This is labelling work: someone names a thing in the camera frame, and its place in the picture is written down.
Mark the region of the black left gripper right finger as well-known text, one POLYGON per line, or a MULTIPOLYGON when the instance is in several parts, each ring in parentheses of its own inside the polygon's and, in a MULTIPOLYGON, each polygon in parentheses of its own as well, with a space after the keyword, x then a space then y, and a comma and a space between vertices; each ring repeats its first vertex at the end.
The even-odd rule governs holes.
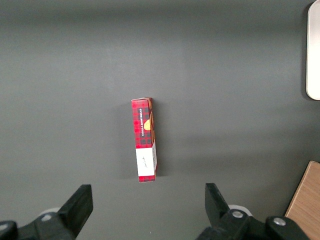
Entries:
POLYGON ((231 209, 214 183, 205 184, 205 210, 210 226, 198 240, 308 240, 292 219, 269 216, 261 222, 241 209, 231 209))

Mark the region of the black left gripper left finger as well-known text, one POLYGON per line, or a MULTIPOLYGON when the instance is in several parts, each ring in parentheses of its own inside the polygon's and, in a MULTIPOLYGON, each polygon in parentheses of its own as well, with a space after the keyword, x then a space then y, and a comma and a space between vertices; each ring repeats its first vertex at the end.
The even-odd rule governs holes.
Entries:
POLYGON ((81 185, 57 212, 43 213, 19 227, 13 220, 0 222, 2 240, 75 240, 93 211, 90 184, 81 185))

